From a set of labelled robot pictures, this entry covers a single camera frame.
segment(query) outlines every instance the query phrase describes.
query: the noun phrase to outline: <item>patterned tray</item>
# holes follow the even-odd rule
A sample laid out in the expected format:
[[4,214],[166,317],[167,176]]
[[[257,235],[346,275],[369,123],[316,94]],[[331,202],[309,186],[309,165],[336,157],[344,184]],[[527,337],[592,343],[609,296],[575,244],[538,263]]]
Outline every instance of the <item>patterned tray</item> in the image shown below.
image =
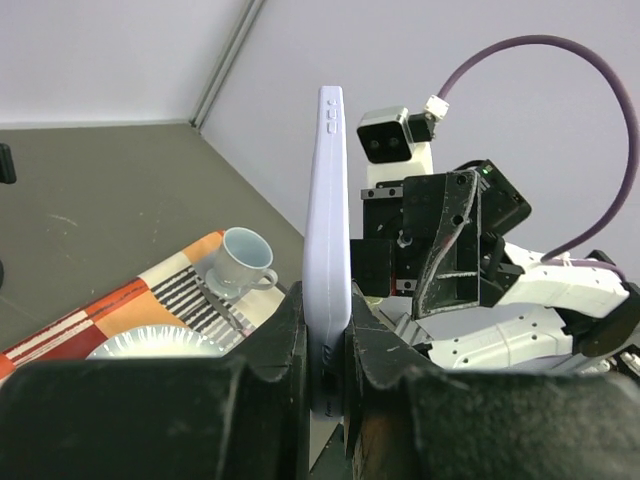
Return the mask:
[[187,326],[229,351],[277,309],[278,288],[252,290],[222,303],[245,328],[239,333],[204,298],[197,276],[211,267],[224,231],[211,233],[123,287],[78,309],[0,354],[0,384],[32,360],[82,359],[118,333],[143,325]]

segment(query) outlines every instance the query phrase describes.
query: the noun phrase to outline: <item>white cable connector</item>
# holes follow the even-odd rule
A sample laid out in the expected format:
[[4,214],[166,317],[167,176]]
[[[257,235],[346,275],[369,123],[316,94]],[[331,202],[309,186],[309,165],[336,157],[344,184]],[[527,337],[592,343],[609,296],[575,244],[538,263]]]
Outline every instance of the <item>white cable connector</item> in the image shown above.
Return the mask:
[[427,100],[427,104],[424,106],[424,111],[433,115],[436,122],[439,122],[449,111],[449,104],[440,97],[431,95],[429,100]]

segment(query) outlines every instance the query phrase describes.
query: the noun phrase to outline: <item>gray floor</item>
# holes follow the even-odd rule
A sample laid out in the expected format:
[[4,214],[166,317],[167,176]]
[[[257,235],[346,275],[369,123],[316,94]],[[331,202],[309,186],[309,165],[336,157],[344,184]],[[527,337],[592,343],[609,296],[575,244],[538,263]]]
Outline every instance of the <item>gray floor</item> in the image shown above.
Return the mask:
[[[288,286],[294,230],[187,125],[0,131],[15,185],[0,185],[0,349],[97,299],[206,233],[260,232]],[[313,424],[311,457],[335,425]]]

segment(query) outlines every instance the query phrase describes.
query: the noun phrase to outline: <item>white cup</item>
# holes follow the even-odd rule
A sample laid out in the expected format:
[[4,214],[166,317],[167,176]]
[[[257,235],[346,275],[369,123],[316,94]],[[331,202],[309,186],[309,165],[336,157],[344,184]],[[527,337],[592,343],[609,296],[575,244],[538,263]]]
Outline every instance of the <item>white cup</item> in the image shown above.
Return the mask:
[[278,283],[278,275],[269,268],[271,263],[273,251],[264,238],[248,228],[233,227],[224,232],[205,283],[225,299],[251,289],[268,290]]

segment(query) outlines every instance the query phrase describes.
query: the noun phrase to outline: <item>paper plate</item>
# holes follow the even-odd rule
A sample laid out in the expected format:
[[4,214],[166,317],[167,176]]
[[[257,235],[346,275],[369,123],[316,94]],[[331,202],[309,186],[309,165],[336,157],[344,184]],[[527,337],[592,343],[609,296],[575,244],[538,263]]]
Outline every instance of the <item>paper plate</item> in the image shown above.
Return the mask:
[[88,359],[135,357],[221,357],[222,347],[209,337],[175,325],[148,325],[119,333]]

